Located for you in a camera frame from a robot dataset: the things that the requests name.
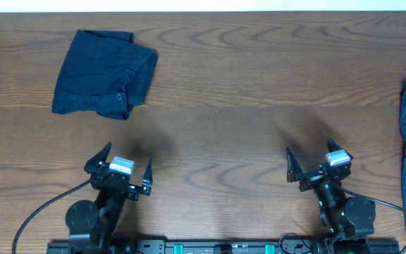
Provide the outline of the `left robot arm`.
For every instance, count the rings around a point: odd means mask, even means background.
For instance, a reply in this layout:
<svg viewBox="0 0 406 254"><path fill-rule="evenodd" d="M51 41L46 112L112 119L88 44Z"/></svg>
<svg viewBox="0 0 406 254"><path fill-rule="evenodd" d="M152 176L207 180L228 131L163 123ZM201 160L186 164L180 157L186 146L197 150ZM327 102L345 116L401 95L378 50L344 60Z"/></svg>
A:
<svg viewBox="0 0 406 254"><path fill-rule="evenodd" d="M70 206L65 221L74 253L135 253L133 240L115 235L118 220L127 200L150 195L153 186L152 162L148 159L140 186L130 183L135 163L122 157L107 161L111 143L89 159L84 170L90 185L99 191L96 200L79 200Z"/></svg>

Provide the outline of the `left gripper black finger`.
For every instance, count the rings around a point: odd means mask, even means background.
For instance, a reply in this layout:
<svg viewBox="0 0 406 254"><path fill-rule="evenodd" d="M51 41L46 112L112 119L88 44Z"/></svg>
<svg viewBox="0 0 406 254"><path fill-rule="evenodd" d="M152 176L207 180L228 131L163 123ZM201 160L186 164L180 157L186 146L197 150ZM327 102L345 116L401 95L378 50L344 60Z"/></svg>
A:
<svg viewBox="0 0 406 254"><path fill-rule="evenodd" d="M94 155L86 162L84 170L88 174L95 174L100 169L108 167L106 160L107 157L109 156L111 146L112 142L108 142L100 152L98 152L96 155Z"/></svg>
<svg viewBox="0 0 406 254"><path fill-rule="evenodd" d="M153 173L152 173L152 162L153 156L149 156L147 167L145 169L145 173L142 179L142 194L143 195L150 195L152 191L153 185Z"/></svg>

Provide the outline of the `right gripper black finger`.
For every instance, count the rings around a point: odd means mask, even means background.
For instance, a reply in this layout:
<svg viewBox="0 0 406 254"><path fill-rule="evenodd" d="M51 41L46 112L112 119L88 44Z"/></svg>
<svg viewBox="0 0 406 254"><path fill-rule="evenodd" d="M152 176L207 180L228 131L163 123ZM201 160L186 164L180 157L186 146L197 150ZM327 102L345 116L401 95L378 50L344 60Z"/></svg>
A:
<svg viewBox="0 0 406 254"><path fill-rule="evenodd" d="M328 153L330 153L330 152L334 152L334 151L337 151L337 150L344 150L338 143L336 143L331 137L327 137L327 139L326 139L326 144L327 144L327 148L328 148ZM349 155L350 155L350 157L351 157L351 159L354 159L354 157L349 153L349 152L347 152Z"/></svg>
<svg viewBox="0 0 406 254"><path fill-rule="evenodd" d="M292 183L296 181L300 181L302 178L302 167L300 166L297 158L295 157L293 151L287 147L286 148L286 156L287 156L287 182Z"/></svg>

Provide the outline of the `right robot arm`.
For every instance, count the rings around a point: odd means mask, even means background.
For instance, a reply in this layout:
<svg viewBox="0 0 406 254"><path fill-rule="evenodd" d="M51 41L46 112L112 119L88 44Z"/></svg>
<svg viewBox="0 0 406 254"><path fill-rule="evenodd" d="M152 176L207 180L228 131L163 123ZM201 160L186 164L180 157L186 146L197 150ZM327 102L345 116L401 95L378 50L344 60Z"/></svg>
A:
<svg viewBox="0 0 406 254"><path fill-rule="evenodd" d="M374 233L374 202L346 196L341 181L351 174L353 156L327 138L328 153L318 169L303 172L297 157L286 149L287 182L298 182L301 192L313 190L319 199L321 221L331 235L321 241L326 253L370 253L368 236Z"/></svg>

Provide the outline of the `dark blue shorts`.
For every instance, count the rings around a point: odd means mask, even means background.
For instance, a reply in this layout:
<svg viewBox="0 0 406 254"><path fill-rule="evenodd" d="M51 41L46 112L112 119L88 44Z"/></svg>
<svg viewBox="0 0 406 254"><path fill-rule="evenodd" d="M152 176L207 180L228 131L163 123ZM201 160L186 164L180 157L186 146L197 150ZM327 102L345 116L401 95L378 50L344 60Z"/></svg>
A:
<svg viewBox="0 0 406 254"><path fill-rule="evenodd" d="M52 112L94 111L126 120L144 104L157 60L131 32L78 30L56 81Z"/></svg>

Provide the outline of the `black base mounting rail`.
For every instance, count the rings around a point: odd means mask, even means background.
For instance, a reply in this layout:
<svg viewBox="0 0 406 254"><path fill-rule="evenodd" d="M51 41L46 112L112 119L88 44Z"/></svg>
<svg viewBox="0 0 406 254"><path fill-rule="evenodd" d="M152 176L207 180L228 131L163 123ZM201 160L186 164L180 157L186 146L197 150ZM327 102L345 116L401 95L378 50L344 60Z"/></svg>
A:
<svg viewBox="0 0 406 254"><path fill-rule="evenodd" d="M47 254L67 253L135 253L135 254L395 254L400 248L394 240L329 241L296 236L278 241L163 241L129 239L107 249L78 247L68 242L50 242Z"/></svg>

